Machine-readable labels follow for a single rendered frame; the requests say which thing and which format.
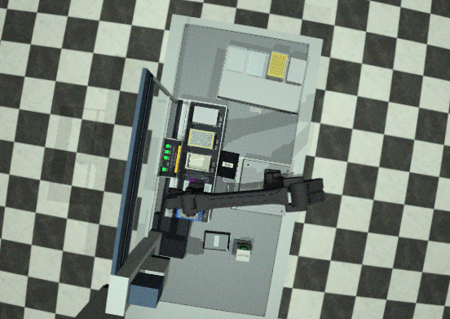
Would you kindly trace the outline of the grey tip rack with blue edge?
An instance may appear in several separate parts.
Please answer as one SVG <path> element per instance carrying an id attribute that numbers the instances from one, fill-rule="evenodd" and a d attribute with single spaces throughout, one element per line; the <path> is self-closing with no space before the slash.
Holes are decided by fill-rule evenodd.
<path id="1" fill-rule="evenodd" d="M 197 213 L 193 217 L 187 217 L 186 215 L 183 214 L 182 210 L 177 209 L 177 212 L 176 212 L 176 218 L 181 218 L 181 219 L 190 219 L 190 220 L 201 221 L 201 216 L 202 216 L 202 212 Z"/>

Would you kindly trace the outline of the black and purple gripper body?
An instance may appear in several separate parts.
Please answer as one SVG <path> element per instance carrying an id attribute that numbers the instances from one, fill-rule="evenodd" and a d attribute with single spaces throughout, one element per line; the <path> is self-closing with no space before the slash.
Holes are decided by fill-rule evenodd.
<path id="1" fill-rule="evenodd" d="M 188 184 L 188 187 L 196 188 L 195 192 L 204 192 L 205 181 L 204 180 L 195 179 L 194 183 L 190 182 Z"/>

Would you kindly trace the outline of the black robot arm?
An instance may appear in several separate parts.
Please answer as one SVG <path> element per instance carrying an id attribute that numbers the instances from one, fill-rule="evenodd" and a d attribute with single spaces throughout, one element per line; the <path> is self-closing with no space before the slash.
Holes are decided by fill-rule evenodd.
<path id="1" fill-rule="evenodd" d="M 267 204 L 285 205 L 286 212 L 299 212 L 306 211 L 307 206 L 325 201 L 323 178 L 285 178 L 281 176 L 280 170 L 265 169 L 263 181 L 263 189 L 228 193 L 195 192 L 196 188 L 192 187 L 186 187 L 183 191 L 170 187 L 165 197 L 165 206 L 167 210 L 182 209 L 183 214 L 192 217 L 198 212 L 215 208 Z M 292 204 L 289 203 L 288 193 Z"/>

